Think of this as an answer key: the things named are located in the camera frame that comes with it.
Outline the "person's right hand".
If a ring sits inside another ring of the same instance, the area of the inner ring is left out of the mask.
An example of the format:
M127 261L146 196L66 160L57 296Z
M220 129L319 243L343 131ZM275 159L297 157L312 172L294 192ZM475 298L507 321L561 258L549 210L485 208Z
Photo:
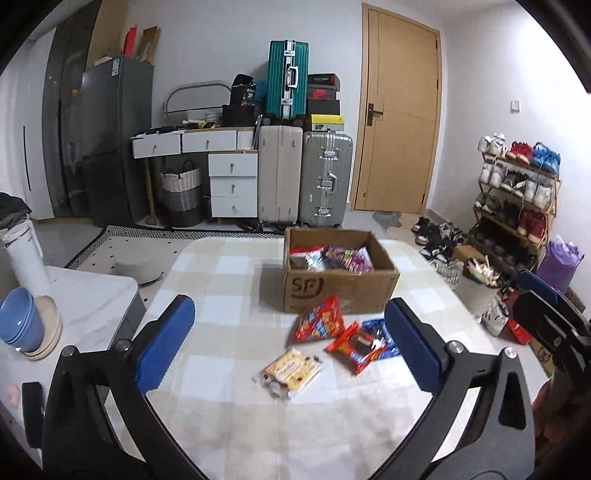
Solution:
M569 447L590 446L590 383L575 383L555 369L532 403L535 465L539 469Z

